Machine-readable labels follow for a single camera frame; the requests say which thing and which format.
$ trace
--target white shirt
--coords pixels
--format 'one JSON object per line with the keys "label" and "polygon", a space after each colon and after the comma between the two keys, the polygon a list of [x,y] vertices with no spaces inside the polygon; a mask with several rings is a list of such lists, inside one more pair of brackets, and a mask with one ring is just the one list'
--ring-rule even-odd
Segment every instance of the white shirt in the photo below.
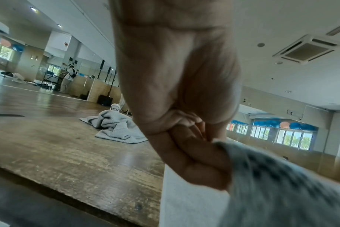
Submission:
{"label": "white shirt", "polygon": [[67,74],[64,76],[64,79],[73,81],[73,78],[71,77],[73,74],[76,74],[75,69],[69,68],[69,69],[67,70]]}

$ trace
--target person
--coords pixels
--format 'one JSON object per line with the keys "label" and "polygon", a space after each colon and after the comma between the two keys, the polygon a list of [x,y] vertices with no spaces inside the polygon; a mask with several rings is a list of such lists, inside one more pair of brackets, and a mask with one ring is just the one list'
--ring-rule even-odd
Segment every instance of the person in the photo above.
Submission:
{"label": "person", "polygon": [[135,123],[183,179],[225,190],[230,161],[212,140],[226,138],[241,94],[231,0],[110,4],[120,87]]}
{"label": "person", "polygon": [[77,73],[76,73],[76,71],[74,69],[74,65],[70,64],[68,66],[68,70],[64,74],[65,74],[65,76],[64,76],[63,81],[61,83],[61,90],[60,90],[60,92],[65,92],[65,90],[67,89],[67,86],[76,77]]}

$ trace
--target gray towel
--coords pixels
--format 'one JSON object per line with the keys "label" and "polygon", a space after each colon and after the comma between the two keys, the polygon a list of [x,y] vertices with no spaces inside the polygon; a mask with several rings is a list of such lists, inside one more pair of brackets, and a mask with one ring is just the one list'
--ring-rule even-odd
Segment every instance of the gray towel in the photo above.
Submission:
{"label": "gray towel", "polygon": [[238,142],[218,145],[233,171],[219,227],[340,227],[339,187]]}
{"label": "gray towel", "polygon": [[130,117],[114,110],[104,110],[99,116],[79,118],[79,120],[92,125],[94,128],[102,129],[95,135],[98,138],[128,144],[148,140]]}

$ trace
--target white towel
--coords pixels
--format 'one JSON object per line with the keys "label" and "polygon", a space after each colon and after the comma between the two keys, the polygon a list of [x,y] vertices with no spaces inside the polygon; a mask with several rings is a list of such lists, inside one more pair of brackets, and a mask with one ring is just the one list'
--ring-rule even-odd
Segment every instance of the white towel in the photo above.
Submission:
{"label": "white towel", "polygon": [[102,129],[95,137],[128,144],[137,144],[148,139],[133,120],[117,111],[104,110],[99,116],[79,118],[79,120]]}

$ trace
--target pink balloon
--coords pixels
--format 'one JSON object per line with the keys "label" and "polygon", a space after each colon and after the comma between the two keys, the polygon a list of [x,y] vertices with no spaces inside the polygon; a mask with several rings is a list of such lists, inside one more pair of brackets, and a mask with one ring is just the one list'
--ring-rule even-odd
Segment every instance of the pink balloon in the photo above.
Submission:
{"label": "pink balloon", "polygon": [[8,40],[3,38],[0,39],[0,44],[5,47],[10,47],[12,45]]}
{"label": "pink balloon", "polygon": [[290,123],[288,122],[281,122],[279,125],[281,129],[289,129],[290,128]]}

